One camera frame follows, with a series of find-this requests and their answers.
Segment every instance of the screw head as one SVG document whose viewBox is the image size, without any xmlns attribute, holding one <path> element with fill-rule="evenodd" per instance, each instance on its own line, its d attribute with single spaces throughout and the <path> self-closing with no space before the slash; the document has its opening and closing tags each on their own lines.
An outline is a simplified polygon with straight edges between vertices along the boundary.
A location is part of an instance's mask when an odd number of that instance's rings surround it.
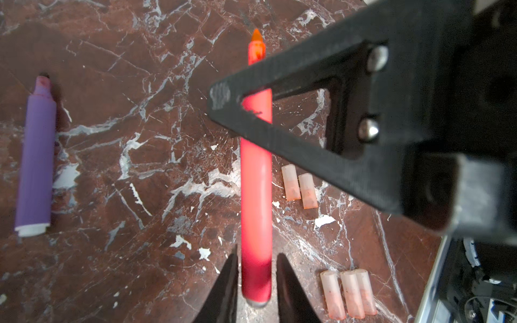
<svg viewBox="0 0 517 323">
<path fill-rule="evenodd" d="M 378 72 L 384 68 L 388 62 L 388 47 L 380 45 L 370 51 L 368 61 L 366 63 L 366 70 L 369 72 Z"/>
<path fill-rule="evenodd" d="M 362 142 L 370 142 L 379 135 L 379 124 L 372 118 L 363 118 L 359 123 L 357 136 Z"/>
</svg>

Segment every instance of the purple marker cap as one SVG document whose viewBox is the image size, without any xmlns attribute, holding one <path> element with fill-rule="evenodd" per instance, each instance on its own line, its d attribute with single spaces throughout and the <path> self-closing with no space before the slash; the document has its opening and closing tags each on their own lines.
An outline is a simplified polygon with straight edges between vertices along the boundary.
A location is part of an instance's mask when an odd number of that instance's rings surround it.
<svg viewBox="0 0 517 323">
<path fill-rule="evenodd" d="M 50 79 L 38 76 L 27 101 L 14 227 L 20 237 L 42 234 L 50 226 L 56 133 L 56 102 L 50 88 Z"/>
</svg>

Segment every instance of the translucent plastic tube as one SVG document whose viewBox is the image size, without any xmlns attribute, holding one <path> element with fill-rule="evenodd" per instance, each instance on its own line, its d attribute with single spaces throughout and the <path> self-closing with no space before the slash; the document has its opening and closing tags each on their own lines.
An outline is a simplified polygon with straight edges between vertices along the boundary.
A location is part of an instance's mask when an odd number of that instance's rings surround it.
<svg viewBox="0 0 517 323">
<path fill-rule="evenodd" d="M 320 274 L 323 285 L 323 293 L 327 302 L 328 316 L 331 319 L 342 320 L 346 318 L 343 298 L 339 290 L 337 273 L 327 270 Z"/>
<path fill-rule="evenodd" d="M 284 178 L 285 199 L 288 201 L 301 199 L 296 167 L 292 164 L 282 167 L 282 177 Z"/>
<path fill-rule="evenodd" d="M 341 273 L 341 282 L 343 283 L 348 314 L 351 317 L 364 318 L 361 292 L 359 291 L 359 283 L 355 273 L 353 271 L 343 271 Z"/>
<path fill-rule="evenodd" d="M 372 285 L 370 284 L 370 276 L 364 269 L 356 269 L 354 273 L 359 283 L 359 290 L 361 292 L 362 306 L 364 312 L 368 315 L 377 314 L 377 308 L 375 308 L 375 300 L 373 299 Z"/>
<path fill-rule="evenodd" d="M 316 200 L 316 191 L 314 189 L 314 180 L 312 174 L 306 173 L 298 176 L 300 180 L 301 200 L 304 209 L 313 209 L 318 207 Z"/>
</svg>

